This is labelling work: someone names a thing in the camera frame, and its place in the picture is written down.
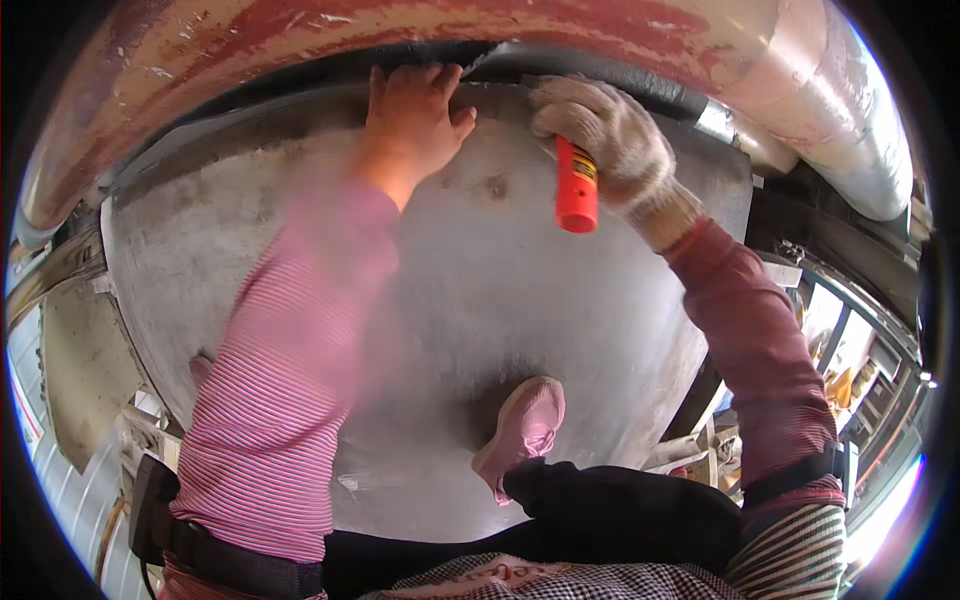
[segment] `striped sleeve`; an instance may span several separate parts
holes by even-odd
[[[396,269],[396,206],[317,185],[244,280],[180,451],[177,518],[250,550],[324,558],[337,432],[360,379],[363,327]],[[168,563],[167,597],[216,597]]]
[[[793,304],[756,254],[701,216],[664,256],[686,288],[687,315],[707,337],[714,364],[733,392],[743,487],[835,442],[824,378],[807,352]],[[806,504],[843,506],[837,480],[831,475],[745,511],[744,528]]]
[[[748,600],[833,598],[846,537],[842,508],[804,506],[744,546],[724,579]]]

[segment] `black pants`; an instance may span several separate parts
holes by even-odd
[[[324,588],[355,598],[452,559],[500,552],[537,563],[693,563],[722,575],[739,541],[740,509],[693,481],[621,467],[579,470],[528,460],[503,477],[531,518],[483,540],[428,543],[334,531]]]

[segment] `white cotton glove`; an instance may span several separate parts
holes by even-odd
[[[562,135],[593,156],[600,200],[654,252],[690,231],[703,205],[674,179],[673,149],[636,100],[576,75],[540,79],[530,99],[534,134]]]

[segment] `red paint marker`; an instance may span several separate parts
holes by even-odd
[[[597,167],[587,152],[561,135],[557,141],[557,227],[571,233],[597,229]]]

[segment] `shoe sole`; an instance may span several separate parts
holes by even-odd
[[[487,442],[487,445],[480,448],[480,451],[477,452],[477,455],[473,457],[473,460],[470,461],[470,468],[473,469],[473,472],[480,474],[480,468],[484,463],[487,462],[487,459],[490,458],[490,455],[493,454],[493,449],[496,448],[497,443],[500,441],[500,432],[503,430],[503,421],[506,420],[507,415],[510,414],[510,411],[514,409],[514,406],[520,401],[520,398],[526,393],[527,390],[537,385],[538,383],[556,383],[560,385],[560,382],[554,379],[553,377],[530,377],[520,385],[516,386],[516,389],[513,390],[507,399],[503,402],[503,406],[500,407],[500,412],[496,415],[496,433],[493,434],[493,439]]]

